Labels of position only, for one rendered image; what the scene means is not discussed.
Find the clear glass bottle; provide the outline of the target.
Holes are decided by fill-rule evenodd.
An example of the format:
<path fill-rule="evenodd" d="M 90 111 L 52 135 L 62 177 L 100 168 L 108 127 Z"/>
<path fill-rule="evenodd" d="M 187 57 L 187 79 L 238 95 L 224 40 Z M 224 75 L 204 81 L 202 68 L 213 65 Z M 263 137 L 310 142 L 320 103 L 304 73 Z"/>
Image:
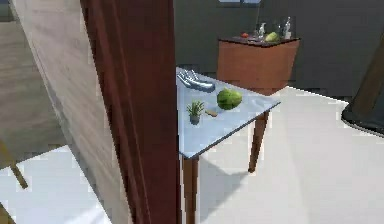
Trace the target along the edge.
<path fill-rule="evenodd" d="M 287 17 L 287 21 L 284 25 L 284 30 L 283 30 L 283 36 L 285 39 L 290 39 L 291 36 L 292 36 L 292 32 L 291 32 L 291 17 L 288 16 Z"/>

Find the small potted green plant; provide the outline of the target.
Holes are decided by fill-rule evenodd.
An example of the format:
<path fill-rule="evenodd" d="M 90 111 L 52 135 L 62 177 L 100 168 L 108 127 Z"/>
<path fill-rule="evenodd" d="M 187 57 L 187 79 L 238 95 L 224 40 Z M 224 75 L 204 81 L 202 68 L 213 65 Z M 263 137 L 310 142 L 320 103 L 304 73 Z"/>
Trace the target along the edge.
<path fill-rule="evenodd" d="M 187 112 L 189 113 L 190 122 L 193 125 L 197 125 L 200 121 L 200 116 L 204 110 L 204 103 L 201 101 L 193 101 L 187 106 Z"/>

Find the window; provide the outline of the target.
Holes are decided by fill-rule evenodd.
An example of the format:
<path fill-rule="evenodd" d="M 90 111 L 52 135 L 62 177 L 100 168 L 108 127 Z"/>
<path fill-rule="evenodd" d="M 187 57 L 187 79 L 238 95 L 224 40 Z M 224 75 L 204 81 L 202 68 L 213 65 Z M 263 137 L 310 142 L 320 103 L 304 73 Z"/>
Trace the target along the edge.
<path fill-rule="evenodd" d="M 257 7 L 263 0 L 217 0 L 219 7 L 241 8 L 241 7 Z"/>

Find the tan wooden chair leg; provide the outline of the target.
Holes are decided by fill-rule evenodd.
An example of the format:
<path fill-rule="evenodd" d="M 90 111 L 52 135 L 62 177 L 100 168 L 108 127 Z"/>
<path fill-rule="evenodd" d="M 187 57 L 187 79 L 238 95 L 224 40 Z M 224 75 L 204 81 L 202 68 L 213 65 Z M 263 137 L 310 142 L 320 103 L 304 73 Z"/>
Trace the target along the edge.
<path fill-rule="evenodd" d="M 0 140 L 0 158 L 5 162 L 6 166 L 9 167 L 16 177 L 18 183 L 23 189 L 28 187 L 26 179 L 23 177 L 20 169 L 18 168 L 16 161 L 13 159 L 5 144 Z"/>

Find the silver cutlery piece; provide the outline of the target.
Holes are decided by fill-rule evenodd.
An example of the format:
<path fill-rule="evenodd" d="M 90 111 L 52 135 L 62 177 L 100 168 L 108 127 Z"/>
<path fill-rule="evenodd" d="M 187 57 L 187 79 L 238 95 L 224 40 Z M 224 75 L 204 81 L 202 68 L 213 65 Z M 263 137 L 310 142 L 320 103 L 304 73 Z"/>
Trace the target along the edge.
<path fill-rule="evenodd" d="M 215 90 L 214 83 L 200 79 L 193 70 L 177 70 L 176 76 L 187 88 L 208 93 Z"/>

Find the pale blue top wooden table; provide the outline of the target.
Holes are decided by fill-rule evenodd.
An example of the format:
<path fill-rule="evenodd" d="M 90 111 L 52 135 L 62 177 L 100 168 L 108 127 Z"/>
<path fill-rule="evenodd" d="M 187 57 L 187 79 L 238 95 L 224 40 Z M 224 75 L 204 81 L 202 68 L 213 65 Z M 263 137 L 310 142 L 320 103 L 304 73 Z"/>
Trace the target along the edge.
<path fill-rule="evenodd" d="M 197 73 L 205 81 L 215 84 L 213 92 L 203 92 L 187 88 L 176 76 L 179 154 L 182 156 L 182 172 L 185 199 L 185 224 L 196 224 L 196 194 L 198 182 L 199 156 L 238 132 L 245 126 L 255 125 L 248 171 L 256 170 L 264 130 L 269 111 L 279 102 L 232 84 L 219 81 Z M 217 104 L 217 94 L 224 88 L 236 90 L 242 95 L 242 102 L 231 110 L 223 110 Z M 187 106 L 193 101 L 204 103 L 197 125 L 190 122 Z M 209 116 L 206 110 L 215 111 L 217 117 Z"/>

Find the green lettuce head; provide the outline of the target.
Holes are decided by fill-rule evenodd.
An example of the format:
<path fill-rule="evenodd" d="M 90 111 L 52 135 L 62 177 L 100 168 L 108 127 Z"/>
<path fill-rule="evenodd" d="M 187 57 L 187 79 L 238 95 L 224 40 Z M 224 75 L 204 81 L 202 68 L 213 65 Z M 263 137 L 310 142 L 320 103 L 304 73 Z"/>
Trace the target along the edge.
<path fill-rule="evenodd" d="M 231 110 L 242 102 L 240 92 L 224 88 L 217 94 L 217 104 L 223 110 Z"/>

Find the brown cabinet with dark top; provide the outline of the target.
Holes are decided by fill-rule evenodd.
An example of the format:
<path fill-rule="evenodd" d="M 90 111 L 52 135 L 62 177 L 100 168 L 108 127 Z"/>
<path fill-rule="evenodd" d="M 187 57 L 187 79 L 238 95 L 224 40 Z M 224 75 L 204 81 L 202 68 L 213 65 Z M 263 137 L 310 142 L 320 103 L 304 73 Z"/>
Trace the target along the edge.
<path fill-rule="evenodd" d="M 288 85 L 299 44 L 299 38 L 278 43 L 221 38 L 218 40 L 217 79 L 272 95 Z"/>

